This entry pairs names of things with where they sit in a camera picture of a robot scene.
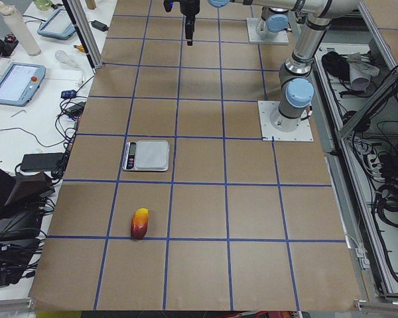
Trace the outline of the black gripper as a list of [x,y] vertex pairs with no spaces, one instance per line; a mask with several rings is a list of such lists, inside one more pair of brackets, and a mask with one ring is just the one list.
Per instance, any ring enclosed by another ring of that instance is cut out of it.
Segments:
[[193,45],[194,16],[200,12],[199,0],[164,0],[163,5],[167,13],[172,11],[173,3],[180,3],[180,12],[186,16],[184,21],[185,39],[188,46]]

